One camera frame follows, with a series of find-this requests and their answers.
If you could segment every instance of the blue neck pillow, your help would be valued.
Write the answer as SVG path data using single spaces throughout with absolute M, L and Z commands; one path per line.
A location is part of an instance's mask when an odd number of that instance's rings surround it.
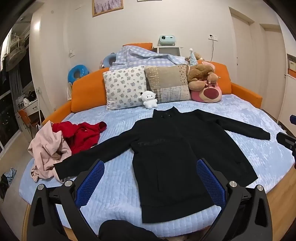
M 103 60 L 104 68 L 110 68 L 115 61 L 116 61 L 116 54 L 115 53 L 108 55 Z
M 86 76 L 88 74 L 89 74 L 89 71 L 84 65 L 82 64 L 76 65 L 73 69 L 69 71 L 68 82 L 73 84 L 75 80 L 80 79 L 83 76 Z

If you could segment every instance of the beige patterned pillow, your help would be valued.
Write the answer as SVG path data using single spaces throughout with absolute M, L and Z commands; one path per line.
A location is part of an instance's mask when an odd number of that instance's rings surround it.
M 147 85 L 156 94 L 158 103 L 191 100 L 186 70 L 186 64 L 145 68 Z
M 146 91 L 144 65 L 104 72 L 107 109 L 119 110 L 143 105 L 139 100 Z

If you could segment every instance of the brown teddy bear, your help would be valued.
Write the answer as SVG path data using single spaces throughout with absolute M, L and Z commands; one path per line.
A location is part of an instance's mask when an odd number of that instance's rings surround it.
M 199 53 L 197 53 L 197 52 L 194 52 L 194 56 L 195 56 L 195 58 L 196 58 L 197 60 L 203 60 L 202 56 L 201 56 Z M 190 63 L 190 56 L 189 56 L 189 57 L 186 57 L 185 60 L 186 60 L 188 63 Z
M 210 83 L 216 83 L 218 76 L 214 74 L 214 68 L 208 62 L 196 64 L 190 67 L 187 75 L 188 87 L 192 91 L 200 91 Z

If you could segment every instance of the red garment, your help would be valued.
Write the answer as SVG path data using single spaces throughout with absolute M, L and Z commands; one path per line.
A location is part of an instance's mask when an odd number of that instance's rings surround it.
M 78 125 L 69 121 L 55 123 L 52 125 L 52 131 L 62 131 L 62 134 L 69 145 L 72 155 L 83 150 L 88 150 L 93 145 L 98 144 L 100 133 L 106 130 L 107 124 L 103 121 L 91 125 L 86 122 Z

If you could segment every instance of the white lamb plush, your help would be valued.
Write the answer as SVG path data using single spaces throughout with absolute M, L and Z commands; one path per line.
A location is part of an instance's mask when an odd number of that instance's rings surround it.
M 156 94 L 152 91 L 145 91 L 141 93 L 140 99 L 142 99 L 144 106 L 146 109 L 157 108 L 157 99 L 155 99 Z

